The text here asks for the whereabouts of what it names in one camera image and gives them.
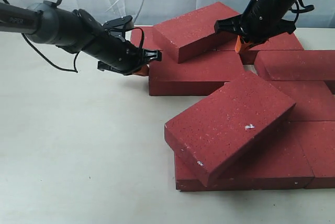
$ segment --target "red paver block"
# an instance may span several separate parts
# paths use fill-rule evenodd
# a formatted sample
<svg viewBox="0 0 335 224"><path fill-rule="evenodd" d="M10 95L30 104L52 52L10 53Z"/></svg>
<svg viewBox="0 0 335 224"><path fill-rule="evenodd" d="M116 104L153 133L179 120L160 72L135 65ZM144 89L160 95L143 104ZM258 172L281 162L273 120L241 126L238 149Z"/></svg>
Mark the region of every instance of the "red paver block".
<svg viewBox="0 0 335 224"><path fill-rule="evenodd" d="M144 44L143 48L148 50L162 50L156 43L154 43L152 38L152 27L149 26L137 26L144 31ZM142 31L140 29L134 29L131 31L130 42L136 47L139 46L142 38Z"/></svg>
<svg viewBox="0 0 335 224"><path fill-rule="evenodd" d="M227 51L234 51L236 44L236 38L231 40L219 47L217 50L227 50ZM299 42L298 38L288 33L283 33L278 36L270 38L266 43L255 46L250 50L241 53L240 57L243 64L254 64L256 56L259 51L264 50L304 50L304 47Z"/></svg>
<svg viewBox="0 0 335 224"><path fill-rule="evenodd" d="M288 121L335 121L335 97L323 81L272 81L296 106Z"/></svg>
<svg viewBox="0 0 335 224"><path fill-rule="evenodd" d="M236 37L214 31L217 20L236 15L235 10L216 2L153 26L153 40L175 62L182 63Z"/></svg>
<svg viewBox="0 0 335 224"><path fill-rule="evenodd" d="M260 77L274 81L325 81L335 86L335 51L260 51L255 60Z"/></svg>
<svg viewBox="0 0 335 224"><path fill-rule="evenodd" d="M254 145L205 187L175 155L176 189L185 192L231 190L279 190L304 188L314 175L294 128L285 123Z"/></svg>
<svg viewBox="0 0 335 224"><path fill-rule="evenodd" d="M335 188L335 122L291 125L315 176L306 188Z"/></svg>
<svg viewBox="0 0 335 224"><path fill-rule="evenodd" d="M151 96L206 96L244 73L235 52L207 52L184 63L175 63L165 51L162 62L149 68Z"/></svg>
<svg viewBox="0 0 335 224"><path fill-rule="evenodd" d="M165 140L205 186L273 130L295 102L252 72L165 124Z"/></svg>

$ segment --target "white speck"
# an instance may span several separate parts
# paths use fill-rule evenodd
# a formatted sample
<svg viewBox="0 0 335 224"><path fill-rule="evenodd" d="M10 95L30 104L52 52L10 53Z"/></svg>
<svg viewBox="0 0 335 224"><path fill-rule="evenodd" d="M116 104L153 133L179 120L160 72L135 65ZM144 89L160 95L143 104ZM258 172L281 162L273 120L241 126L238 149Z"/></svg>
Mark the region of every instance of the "white speck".
<svg viewBox="0 0 335 224"><path fill-rule="evenodd" d="M250 124L250 125L248 125L248 126L245 126L244 128L245 128L245 130L248 130L248 129L255 128L255 126L253 126L252 124Z"/></svg>

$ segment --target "white table surface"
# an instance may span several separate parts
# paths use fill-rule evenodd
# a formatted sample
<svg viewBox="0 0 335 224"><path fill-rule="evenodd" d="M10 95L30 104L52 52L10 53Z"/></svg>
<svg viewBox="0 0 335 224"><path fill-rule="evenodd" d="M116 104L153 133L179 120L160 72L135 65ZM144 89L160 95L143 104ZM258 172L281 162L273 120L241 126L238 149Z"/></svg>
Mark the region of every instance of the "white table surface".
<svg viewBox="0 0 335 224"><path fill-rule="evenodd" d="M297 29L335 49L335 29ZM38 45L71 68L72 56ZM0 223L334 223L335 190L181 193L164 123L201 97L150 97L147 77L60 72L0 33Z"/></svg>

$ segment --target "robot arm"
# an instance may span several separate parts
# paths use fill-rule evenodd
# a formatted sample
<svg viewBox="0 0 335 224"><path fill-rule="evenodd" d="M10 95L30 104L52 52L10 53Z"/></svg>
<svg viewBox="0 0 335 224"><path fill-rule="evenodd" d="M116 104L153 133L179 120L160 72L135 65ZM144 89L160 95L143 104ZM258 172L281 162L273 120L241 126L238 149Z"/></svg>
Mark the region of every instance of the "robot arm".
<svg viewBox="0 0 335 224"><path fill-rule="evenodd" d="M22 33L30 45L28 39L55 45L71 54L83 51L99 60L99 70L123 75L147 75L147 64L161 61L159 50L142 48L143 31L139 47L125 40L125 32L133 29L131 16L101 25L83 9L69 12L57 8L61 2L44 1L28 9L0 3L0 31Z"/></svg>
<svg viewBox="0 0 335 224"><path fill-rule="evenodd" d="M238 35L235 51L240 53L265 43L270 37L293 33L298 15L313 9L313 5L305 6L302 0L250 0L242 15L218 20L214 28L216 33L227 31ZM289 10L297 14L294 21L282 19Z"/></svg>

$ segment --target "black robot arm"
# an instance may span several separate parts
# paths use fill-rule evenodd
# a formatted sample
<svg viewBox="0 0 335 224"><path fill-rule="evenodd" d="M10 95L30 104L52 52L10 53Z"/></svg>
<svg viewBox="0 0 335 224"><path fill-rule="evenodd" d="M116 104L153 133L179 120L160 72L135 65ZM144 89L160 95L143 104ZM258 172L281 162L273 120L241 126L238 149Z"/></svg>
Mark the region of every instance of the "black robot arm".
<svg viewBox="0 0 335 224"><path fill-rule="evenodd" d="M134 29L131 16L102 25L83 9L59 9L61 2L44 1L27 9L0 3L0 31L19 32L32 42L55 45L71 54L83 51L99 60L99 70L123 75L146 75L147 64L161 61L159 50L142 48L143 31L138 47L125 39L125 32Z"/></svg>
<svg viewBox="0 0 335 224"><path fill-rule="evenodd" d="M265 43L270 37L293 33L299 14L313 9L313 5L305 6L302 0L250 0L243 14L218 20L214 28L216 33L227 31L238 35L236 51L242 52ZM282 19L289 10L296 14L294 21Z"/></svg>

